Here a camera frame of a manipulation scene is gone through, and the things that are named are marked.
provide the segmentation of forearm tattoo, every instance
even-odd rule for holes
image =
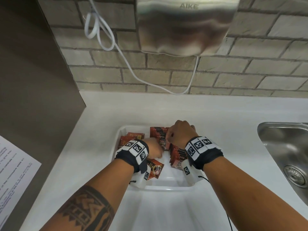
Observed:
[[[109,202],[91,186],[81,187],[58,211],[82,231],[107,231],[114,216]]]

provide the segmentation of wrist strap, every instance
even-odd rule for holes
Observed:
[[[219,156],[224,156],[221,148],[207,137],[194,137],[188,141],[187,151],[189,163],[196,169],[203,169],[204,164],[212,162]]]
[[[126,163],[134,167],[134,172],[145,173],[147,170],[146,158],[148,156],[149,147],[142,140],[130,140],[118,150],[115,159],[122,159]]]

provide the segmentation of stainless steel sink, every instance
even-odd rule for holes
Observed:
[[[308,123],[264,122],[257,130],[281,172],[308,205]]]

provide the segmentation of sink drain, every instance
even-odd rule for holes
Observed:
[[[287,178],[295,185],[300,187],[304,187],[306,185],[306,180],[304,175],[294,166],[287,165],[284,167],[283,171],[285,172]]]

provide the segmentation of brick wall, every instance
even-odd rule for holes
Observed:
[[[84,36],[87,0],[38,1],[80,90],[163,92],[134,79],[116,50]],[[96,1],[139,78],[186,89],[194,57],[141,53],[133,0]],[[241,0],[227,38],[216,55],[200,59],[188,93],[308,98],[307,80],[308,0]]]

